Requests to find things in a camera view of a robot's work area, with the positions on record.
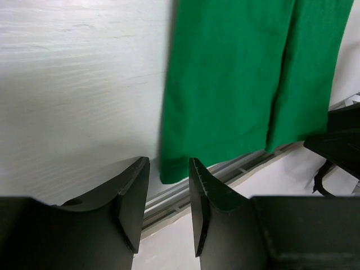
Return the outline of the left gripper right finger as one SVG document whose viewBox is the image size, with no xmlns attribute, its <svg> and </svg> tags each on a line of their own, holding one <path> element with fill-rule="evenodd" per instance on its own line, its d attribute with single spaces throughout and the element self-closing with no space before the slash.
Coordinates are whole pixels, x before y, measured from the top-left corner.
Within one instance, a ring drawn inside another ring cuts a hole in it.
<svg viewBox="0 0 360 270">
<path fill-rule="evenodd" d="M 261 233 L 193 231 L 201 269 L 358 269 L 359 221 Z"/>
</svg>

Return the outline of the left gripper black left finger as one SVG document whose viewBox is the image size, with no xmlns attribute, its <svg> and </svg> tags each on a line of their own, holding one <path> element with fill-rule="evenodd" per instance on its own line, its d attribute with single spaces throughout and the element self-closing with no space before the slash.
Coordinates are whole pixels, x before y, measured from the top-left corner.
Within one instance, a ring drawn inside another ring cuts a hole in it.
<svg viewBox="0 0 360 270">
<path fill-rule="evenodd" d="M 2 269 L 131 269 L 138 253 L 150 161 L 62 205 L 1 198 Z"/>
</svg>

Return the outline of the green t shirt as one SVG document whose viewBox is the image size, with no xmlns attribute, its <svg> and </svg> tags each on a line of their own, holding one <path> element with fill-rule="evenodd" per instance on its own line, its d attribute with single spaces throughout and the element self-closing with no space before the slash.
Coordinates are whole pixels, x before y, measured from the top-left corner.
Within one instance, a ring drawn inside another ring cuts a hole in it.
<svg viewBox="0 0 360 270">
<path fill-rule="evenodd" d="M 180 1 L 160 179 L 324 134 L 352 1 Z"/>
</svg>

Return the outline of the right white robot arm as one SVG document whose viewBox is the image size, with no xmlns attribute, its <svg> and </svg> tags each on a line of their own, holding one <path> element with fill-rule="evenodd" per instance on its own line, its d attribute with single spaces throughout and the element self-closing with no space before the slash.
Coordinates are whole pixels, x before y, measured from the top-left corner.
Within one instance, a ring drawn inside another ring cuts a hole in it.
<svg viewBox="0 0 360 270">
<path fill-rule="evenodd" d="M 314 176 L 313 192 L 333 197 L 322 184 L 324 176 L 337 166 L 359 178 L 359 104 L 353 104 L 328 113 L 325 134 L 310 136 L 304 147 L 325 158 Z"/>
</svg>

